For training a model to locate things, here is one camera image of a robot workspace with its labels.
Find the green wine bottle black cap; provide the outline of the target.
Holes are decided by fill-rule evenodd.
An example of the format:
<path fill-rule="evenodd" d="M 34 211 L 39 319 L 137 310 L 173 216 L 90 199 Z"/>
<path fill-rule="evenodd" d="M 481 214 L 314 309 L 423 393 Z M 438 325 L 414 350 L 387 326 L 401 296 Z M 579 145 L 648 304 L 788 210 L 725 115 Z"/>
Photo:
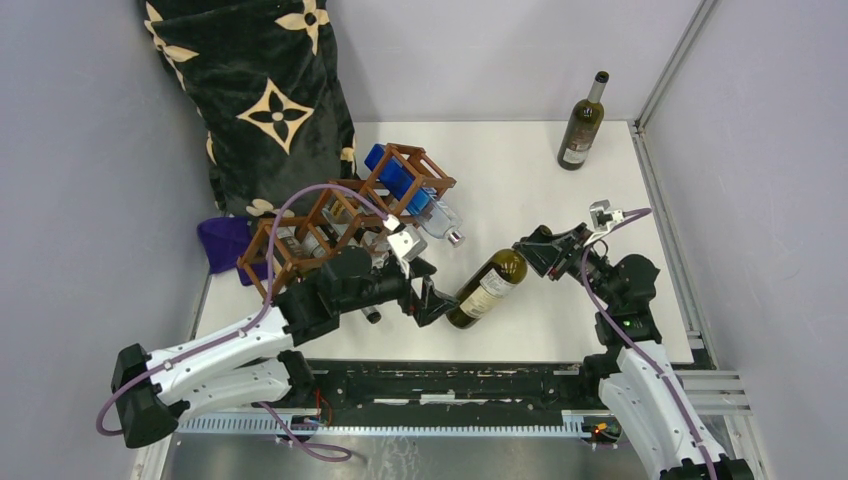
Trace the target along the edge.
<path fill-rule="evenodd" d="M 449 323 L 468 329 L 504 300 L 527 277 L 530 267 L 515 248 L 497 250 L 458 290 Z"/>

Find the tall clear glass bottle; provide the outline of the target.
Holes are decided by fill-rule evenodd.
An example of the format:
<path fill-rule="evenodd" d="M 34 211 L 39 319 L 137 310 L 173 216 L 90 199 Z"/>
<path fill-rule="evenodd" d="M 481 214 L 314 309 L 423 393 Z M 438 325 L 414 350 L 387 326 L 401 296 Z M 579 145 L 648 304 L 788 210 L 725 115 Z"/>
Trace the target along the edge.
<path fill-rule="evenodd" d="M 371 228 L 364 230 L 360 245 L 369 253 L 373 268 L 382 268 L 385 262 L 392 256 L 392 250 L 387 236 Z"/>

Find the brown wooden wine rack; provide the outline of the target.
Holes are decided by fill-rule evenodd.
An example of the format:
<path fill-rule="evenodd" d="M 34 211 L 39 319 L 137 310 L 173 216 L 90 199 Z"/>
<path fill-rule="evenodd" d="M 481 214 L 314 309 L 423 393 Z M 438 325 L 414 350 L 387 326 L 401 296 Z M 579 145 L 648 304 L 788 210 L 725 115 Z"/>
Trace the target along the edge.
<path fill-rule="evenodd" d="M 402 165 L 415 177 L 412 189 L 400 201 L 391 195 L 378 178 L 378 174 L 393 156 L 398 157 Z M 278 225 L 274 224 L 272 218 L 259 220 L 251 243 L 238 259 L 237 266 L 247 273 L 260 294 L 264 295 L 268 292 L 277 294 L 284 286 L 317 271 L 322 263 L 339 253 L 342 247 L 348 246 L 348 240 L 360 226 L 377 227 L 379 233 L 388 237 L 392 230 L 383 223 L 384 215 L 392 215 L 401 225 L 415 228 L 419 233 L 428 234 L 415 217 L 409 215 L 404 208 L 418 188 L 433 187 L 437 191 L 437 198 L 442 200 L 444 194 L 456 185 L 456 180 L 445 173 L 429 157 L 424 148 L 418 146 L 396 143 L 376 144 L 366 156 L 365 165 L 370 170 L 370 174 L 364 180 L 338 179 L 330 182 L 334 186 L 339 185 L 353 191 L 355 193 L 353 196 L 335 188 L 326 189 L 319 194 L 309 213 L 304 216 L 285 214 Z M 338 246 L 331 247 L 326 256 L 314 258 L 304 249 L 301 242 L 307 233 L 318 233 L 317 226 L 328 225 L 321 211 L 333 200 L 340 201 L 354 219 Z M 277 244 L 279 249 L 284 249 L 276 237 L 276 229 L 279 226 L 290 226 L 294 229 L 295 237 L 301 244 L 304 254 L 301 260 L 294 261 L 285 252 L 284 255 L 296 267 L 296 271 L 276 276 L 271 264 L 274 257 L 274 244 Z"/>

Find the blue square vodka bottle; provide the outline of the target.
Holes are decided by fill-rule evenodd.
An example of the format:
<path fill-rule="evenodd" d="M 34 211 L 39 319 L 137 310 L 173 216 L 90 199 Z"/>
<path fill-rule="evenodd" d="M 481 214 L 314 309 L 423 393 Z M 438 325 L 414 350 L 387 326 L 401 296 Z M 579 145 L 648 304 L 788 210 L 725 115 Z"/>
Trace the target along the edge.
<path fill-rule="evenodd" d="M 411 171 L 396 156 L 388 161 L 378 178 L 397 201 L 412 189 L 415 180 Z M 437 198 L 437 191 L 433 187 L 418 188 L 404 210 L 414 216 L 432 237 L 447 240 L 454 248 L 464 242 L 465 236 L 460 231 L 461 217 Z"/>

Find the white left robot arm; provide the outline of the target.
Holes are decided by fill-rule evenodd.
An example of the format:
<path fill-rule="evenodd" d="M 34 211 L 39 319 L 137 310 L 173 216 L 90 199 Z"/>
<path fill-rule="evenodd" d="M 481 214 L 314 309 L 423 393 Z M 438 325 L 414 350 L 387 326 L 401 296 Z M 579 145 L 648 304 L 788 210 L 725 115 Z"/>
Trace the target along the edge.
<path fill-rule="evenodd" d="M 118 354 L 113 403 L 126 447 L 137 449 L 174 433 L 181 422 L 231 407 L 282 401 L 302 407 L 313 397 L 314 374 L 299 346 L 331 333 L 343 314 L 395 302 L 420 327 L 457 307 L 438 291 L 435 266 L 416 258 L 372 264 L 346 247 L 304 280 L 247 318 L 180 345 Z"/>

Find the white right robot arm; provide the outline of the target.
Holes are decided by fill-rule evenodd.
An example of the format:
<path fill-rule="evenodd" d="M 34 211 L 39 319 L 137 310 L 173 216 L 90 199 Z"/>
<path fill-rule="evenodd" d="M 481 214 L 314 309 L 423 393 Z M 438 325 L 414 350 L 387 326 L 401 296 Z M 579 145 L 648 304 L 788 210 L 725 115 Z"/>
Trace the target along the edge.
<path fill-rule="evenodd" d="M 650 303 L 659 269 L 640 254 L 616 264 L 598 254 L 585 224 L 554 234 L 545 225 L 514 243 L 541 277 L 569 276 L 597 309 L 602 354 L 584 358 L 577 392 L 591 408 L 606 406 L 652 479 L 751 479 L 698 418 L 671 366 Z"/>

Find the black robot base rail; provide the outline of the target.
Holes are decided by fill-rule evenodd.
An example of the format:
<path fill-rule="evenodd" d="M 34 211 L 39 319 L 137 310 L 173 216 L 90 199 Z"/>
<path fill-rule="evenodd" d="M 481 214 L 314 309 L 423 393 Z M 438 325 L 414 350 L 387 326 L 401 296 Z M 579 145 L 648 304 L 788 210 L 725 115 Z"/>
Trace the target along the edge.
<path fill-rule="evenodd" d="M 613 353 L 581 363 L 310 359 L 312 379 L 276 408 L 324 408 L 335 427 L 559 426 L 565 411 L 600 411 Z"/>

